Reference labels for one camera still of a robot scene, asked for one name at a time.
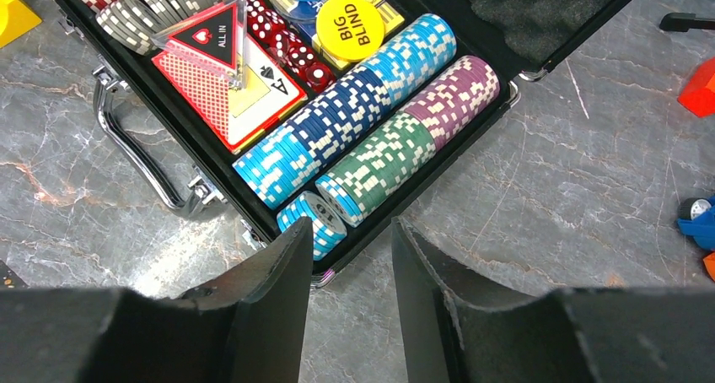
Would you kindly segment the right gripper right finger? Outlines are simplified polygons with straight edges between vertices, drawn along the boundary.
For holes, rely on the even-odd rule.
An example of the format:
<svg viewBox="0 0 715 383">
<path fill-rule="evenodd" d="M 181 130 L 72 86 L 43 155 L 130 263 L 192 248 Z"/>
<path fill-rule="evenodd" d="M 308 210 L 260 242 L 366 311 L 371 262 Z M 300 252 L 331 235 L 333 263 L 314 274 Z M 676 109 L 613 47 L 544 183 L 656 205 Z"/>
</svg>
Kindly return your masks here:
<svg viewBox="0 0 715 383">
<path fill-rule="evenodd" d="M 392 263 L 411 382 L 711 382 L 714 292 L 560 288 L 524 294 L 449 256 L 402 218 Z"/>
</svg>

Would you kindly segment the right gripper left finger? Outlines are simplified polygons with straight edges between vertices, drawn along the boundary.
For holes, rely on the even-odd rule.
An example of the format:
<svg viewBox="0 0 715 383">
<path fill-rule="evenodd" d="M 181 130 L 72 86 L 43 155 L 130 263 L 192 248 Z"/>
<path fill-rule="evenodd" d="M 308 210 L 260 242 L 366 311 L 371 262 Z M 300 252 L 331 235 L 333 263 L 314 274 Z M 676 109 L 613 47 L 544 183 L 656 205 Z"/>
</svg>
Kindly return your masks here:
<svg viewBox="0 0 715 383">
<path fill-rule="evenodd" d="M 312 272 L 301 218 L 177 299 L 126 288 L 3 289 L 4 382 L 295 382 Z"/>
</svg>

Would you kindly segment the yellow round button chip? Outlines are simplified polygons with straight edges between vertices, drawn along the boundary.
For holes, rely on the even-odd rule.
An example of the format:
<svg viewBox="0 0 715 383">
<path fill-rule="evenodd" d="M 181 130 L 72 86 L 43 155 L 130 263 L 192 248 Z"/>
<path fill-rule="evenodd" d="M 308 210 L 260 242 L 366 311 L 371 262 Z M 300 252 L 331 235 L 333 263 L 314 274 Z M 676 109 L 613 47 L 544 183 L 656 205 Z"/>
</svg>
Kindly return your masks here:
<svg viewBox="0 0 715 383">
<path fill-rule="evenodd" d="M 328 0 L 315 23 L 322 49 L 348 62 L 370 57 L 385 38 L 379 10 L 367 0 Z"/>
</svg>

